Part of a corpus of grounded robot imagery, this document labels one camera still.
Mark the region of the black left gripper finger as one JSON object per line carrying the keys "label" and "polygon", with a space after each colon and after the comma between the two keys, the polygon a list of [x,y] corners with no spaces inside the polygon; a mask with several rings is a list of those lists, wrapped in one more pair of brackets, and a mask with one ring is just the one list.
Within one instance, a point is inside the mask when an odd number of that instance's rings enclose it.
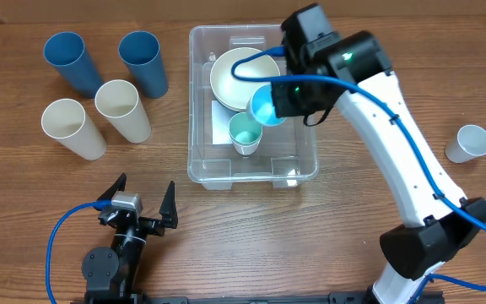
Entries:
{"label": "black left gripper finger", "polygon": [[167,228],[176,229],[178,226],[178,214],[176,209],[176,190],[175,182],[171,181],[163,202],[159,208],[159,214],[161,215],[162,225]]}
{"label": "black left gripper finger", "polygon": [[125,173],[122,173],[117,178],[117,180],[97,198],[97,200],[98,201],[112,200],[112,198],[118,191],[125,190],[126,182],[127,182],[127,175]]}

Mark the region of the light blue small cup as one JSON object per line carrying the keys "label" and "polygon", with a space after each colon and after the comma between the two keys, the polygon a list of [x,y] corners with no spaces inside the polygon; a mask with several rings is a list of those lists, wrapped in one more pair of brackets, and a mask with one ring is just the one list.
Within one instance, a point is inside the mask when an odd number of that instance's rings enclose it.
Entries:
{"label": "light blue small cup", "polygon": [[247,103],[246,112],[265,127],[276,127],[286,120],[285,117],[276,116],[270,84],[265,84],[256,90]]}

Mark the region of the green small cup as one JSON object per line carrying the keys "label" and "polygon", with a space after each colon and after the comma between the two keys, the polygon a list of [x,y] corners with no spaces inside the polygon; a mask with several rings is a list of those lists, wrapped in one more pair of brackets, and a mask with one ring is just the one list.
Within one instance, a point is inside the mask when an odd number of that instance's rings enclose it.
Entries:
{"label": "green small cup", "polygon": [[241,112],[229,120],[229,136],[239,145],[251,145],[258,142],[262,136],[262,125],[252,116]]}

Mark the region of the cream bowl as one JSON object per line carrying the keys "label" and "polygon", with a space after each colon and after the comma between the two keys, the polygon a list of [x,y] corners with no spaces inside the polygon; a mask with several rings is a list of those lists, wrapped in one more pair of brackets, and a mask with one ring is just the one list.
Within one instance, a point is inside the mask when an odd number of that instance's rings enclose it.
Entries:
{"label": "cream bowl", "polygon": [[[210,73],[212,91],[219,95],[222,101],[235,104],[239,100],[246,100],[265,82],[246,82],[234,78],[231,74],[232,66],[239,60],[256,55],[261,51],[251,47],[239,47],[225,52],[213,64]],[[235,73],[247,78],[266,78],[279,76],[277,63],[268,55],[259,57],[250,62],[240,64]]]}
{"label": "cream bowl", "polygon": [[251,97],[248,96],[246,100],[239,100],[236,101],[236,103],[233,105],[229,102],[222,101],[219,95],[213,93],[213,96],[215,97],[215,100],[221,105],[227,108],[228,110],[234,111],[234,112],[243,112],[246,111],[246,108],[251,101]]}

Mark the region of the cream bowl front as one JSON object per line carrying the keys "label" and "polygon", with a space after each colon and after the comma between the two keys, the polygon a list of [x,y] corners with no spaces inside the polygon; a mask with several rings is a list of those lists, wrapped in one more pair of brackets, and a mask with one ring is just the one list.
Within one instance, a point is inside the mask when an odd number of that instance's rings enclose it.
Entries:
{"label": "cream bowl front", "polygon": [[[251,47],[239,47],[225,52],[213,64],[210,73],[212,91],[219,95],[222,101],[235,104],[239,100],[246,100],[265,82],[246,82],[234,78],[231,74],[232,66],[239,60],[256,55],[261,51]],[[266,78],[279,76],[277,63],[268,55],[259,57],[250,62],[240,64],[235,73],[247,78]]]}

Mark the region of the pink small cup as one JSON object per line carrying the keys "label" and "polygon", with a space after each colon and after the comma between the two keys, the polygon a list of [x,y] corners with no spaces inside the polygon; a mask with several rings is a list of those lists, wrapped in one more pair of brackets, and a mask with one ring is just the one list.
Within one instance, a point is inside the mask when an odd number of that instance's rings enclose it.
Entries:
{"label": "pink small cup", "polygon": [[235,151],[240,155],[251,155],[260,144],[261,138],[232,138],[232,144]]}

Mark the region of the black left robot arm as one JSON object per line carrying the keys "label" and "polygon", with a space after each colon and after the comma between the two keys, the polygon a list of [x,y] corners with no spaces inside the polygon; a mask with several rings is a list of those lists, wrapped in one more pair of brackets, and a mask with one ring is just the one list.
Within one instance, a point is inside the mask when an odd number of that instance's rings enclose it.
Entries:
{"label": "black left robot arm", "polygon": [[125,190],[127,176],[122,173],[99,200],[99,221],[115,229],[108,247],[89,251],[82,262],[86,280],[86,303],[151,303],[144,291],[134,287],[143,249],[148,236],[163,236],[167,228],[175,229],[178,215],[175,183],[170,182],[159,208],[160,219],[142,216],[140,196]]}

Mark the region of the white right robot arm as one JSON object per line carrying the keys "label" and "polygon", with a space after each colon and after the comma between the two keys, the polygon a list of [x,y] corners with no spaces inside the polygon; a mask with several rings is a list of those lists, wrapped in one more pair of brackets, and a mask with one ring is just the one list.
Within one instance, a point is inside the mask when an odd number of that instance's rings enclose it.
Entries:
{"label": "white right robot arm", "polygon": [[444,172],[413,120],[391,62],[367,31],[283,31],[288,74],[273,82],[281,117],[338,109],[363,139],[402,223],[381,235],[386,267],[368,303],[415,303],[425,285],[480,232],[486,201],[468,198]]}

